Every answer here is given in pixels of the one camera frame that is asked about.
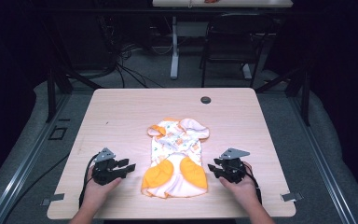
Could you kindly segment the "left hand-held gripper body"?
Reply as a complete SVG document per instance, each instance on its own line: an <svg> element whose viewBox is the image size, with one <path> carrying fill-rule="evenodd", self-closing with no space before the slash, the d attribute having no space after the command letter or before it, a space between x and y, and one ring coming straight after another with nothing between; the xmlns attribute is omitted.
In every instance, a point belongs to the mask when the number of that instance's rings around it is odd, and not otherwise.
<svg viewBox="0 0 358 224"><path fill-rule="evenodd" d="M118 178L117 168L116 154L105 147L94 159L92 177L99 185L106 185Z"/></svg>

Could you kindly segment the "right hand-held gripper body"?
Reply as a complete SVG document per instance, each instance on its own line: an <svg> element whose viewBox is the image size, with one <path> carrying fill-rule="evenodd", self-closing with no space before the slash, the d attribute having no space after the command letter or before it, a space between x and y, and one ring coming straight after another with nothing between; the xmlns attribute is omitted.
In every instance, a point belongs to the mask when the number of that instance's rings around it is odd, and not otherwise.
<svg viewBox="0 0 358 224"><path fill-rule="evenodd" d="M249 155L250 153L248 151L232 147L220 155L220 166L223 168L225 179L228 182L238 184L242 181L246 175L246 168L241 161L241 157Z"/></svg>

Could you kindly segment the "person's left hand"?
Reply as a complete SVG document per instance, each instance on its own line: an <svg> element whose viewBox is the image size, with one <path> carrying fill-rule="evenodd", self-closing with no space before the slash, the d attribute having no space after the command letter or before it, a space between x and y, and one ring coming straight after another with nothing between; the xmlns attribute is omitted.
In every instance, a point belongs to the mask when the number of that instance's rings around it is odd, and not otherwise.
<svg viewBox="0 0 358 224"><path fill-rule="evenodd" d="M88 170L87 185L81 207L99 209L104 204L108 194L120 184L121 178L102 186L94 181L92 169L93 167L90 167Z"/></svg>

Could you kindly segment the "person's right hand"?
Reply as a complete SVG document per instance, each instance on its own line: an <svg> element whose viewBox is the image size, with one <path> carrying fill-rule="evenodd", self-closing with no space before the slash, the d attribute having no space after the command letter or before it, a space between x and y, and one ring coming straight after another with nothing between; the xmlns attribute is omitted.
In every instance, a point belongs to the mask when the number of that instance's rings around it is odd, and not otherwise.
<svg viewBox="0 0 358 224"><path fill-rule="evenodd" d="M219 181L233 194L244 210L248 211L259 205L255 182L250 176L246 175L238 184L230 183L224 177L220 177Z"/></svg>

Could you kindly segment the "white and orange baby garment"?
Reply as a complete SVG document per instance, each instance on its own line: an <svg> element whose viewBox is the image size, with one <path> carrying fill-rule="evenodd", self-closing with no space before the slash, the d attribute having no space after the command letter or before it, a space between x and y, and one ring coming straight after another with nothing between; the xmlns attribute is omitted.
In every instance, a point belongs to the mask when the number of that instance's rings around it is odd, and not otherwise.
<svg viewBox="0 0 358 224"><path fill-rule="evenodd" d="M210 136L207 127L194 119L164 119L147 134L152 137L151 164L143 177L143 195L189 198L208 191L201 145Z"/></svg>

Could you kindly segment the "white desk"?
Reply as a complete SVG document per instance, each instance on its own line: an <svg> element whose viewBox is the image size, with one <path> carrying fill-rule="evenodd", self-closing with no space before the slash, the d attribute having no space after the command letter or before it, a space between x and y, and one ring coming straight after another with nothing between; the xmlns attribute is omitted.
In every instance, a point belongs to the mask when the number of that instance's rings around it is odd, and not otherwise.
<svg viewBox="0 0 358 224"><path fill-rule="evenodd" d="M154 7L277 7L289 8L292 0L153 0ZM172 66L171 78L178 78L179 51L177 18L172 17Z"/></svg>

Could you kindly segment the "black chair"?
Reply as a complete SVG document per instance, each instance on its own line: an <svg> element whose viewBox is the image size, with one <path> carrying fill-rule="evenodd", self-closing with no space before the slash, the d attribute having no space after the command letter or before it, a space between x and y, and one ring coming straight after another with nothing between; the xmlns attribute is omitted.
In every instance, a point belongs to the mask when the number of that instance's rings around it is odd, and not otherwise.
<svg viewBox="0 0 358 224"><path fill-rule="evenodd" d="M253 87L262 49L273 19L262 14L225 13L213 17L206 28L200 59L201 86L205 84L207 63L252 64Z"/></svg>

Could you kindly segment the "grey metal table bracket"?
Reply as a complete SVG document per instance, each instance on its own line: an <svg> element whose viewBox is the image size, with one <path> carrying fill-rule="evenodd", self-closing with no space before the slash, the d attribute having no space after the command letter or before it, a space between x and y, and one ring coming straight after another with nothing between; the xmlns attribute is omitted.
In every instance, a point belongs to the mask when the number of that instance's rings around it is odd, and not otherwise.
<svg viewBox="0 0 358 224"><path fill-rule="evenodd" d="M297 202L303 199L303 195L300 192L289 192L282 194L281 198L284 202Z"/></svg>
<svg viewBox="0 0 358 224"><path fill-rule="evenodd" d="M64 199L64 194L54 194L50 196L49 198L45 198L41 201L41 206L49 206L51 202L61 201Z"/></svg>

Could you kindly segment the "aluminium floor rail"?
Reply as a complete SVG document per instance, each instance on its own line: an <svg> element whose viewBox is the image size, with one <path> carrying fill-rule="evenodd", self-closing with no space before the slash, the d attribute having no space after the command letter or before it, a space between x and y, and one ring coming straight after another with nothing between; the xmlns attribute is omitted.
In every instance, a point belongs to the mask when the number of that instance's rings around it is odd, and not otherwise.
<svg viewBox="0 0 358 224"><path fill-rule="evenodd" d="M41 201L55 194L73 143L76 119L72 97L58 100L58 111L45 122L43 99L0 170L0 224L56 224Z"/></svg>
<svg viewBox="0 0 358 224"><path fill-rule="evenodd" d="M296 115L296 119L298 120L301 129L306 135L308 142L310 144L310 154L316 164L316 167L321 175L321 178L324 182L324 186L328 191L328 194L333 202L337 214L341 220L342 224L357 224L355 217L348 206L348 203L342 193L341 187L338 185L330 166L325 159L324 154L321 151L320 145L312 131L312 128L306 124L306 122L302 119L300 113L300 103L296 98L289 97L288 102L292 107Z"/></svg>

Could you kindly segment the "black metal frame stand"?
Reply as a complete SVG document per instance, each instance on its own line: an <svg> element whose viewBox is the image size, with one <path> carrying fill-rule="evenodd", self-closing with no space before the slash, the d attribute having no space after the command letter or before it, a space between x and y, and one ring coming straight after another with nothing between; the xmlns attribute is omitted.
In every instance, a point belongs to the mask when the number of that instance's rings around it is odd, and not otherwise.
<svg viewBox="0 0 358 224"><path fill-rule="evenodd" d="M285 89L287 97L295 97L299 91L301 92L301 104L300 104L300 117L307 126L310 126L309 120L309 105L310 105L310 73L313 62L307 60L303 62L299 67L296 67L288 73L272 79L267 84L256 88L256 93L262 93L278 85L286 79L289 80L289 84Z"/></svg>
<svg viewBox="0 0 358 224"><path fill-rule="evenodd" d="M60 32L51 16L39 16L41 27L44 30L43 37L48 42L48 62L49 72L47 74L48 83L48 118L47 122L51 122L57 114L56 106L56 88L63 94L71 94L73 86L69 78L85 84L93 90L100 89L101 86L90 81L86 77L76 72L69 60L69 56L61 42Z"/></svg>

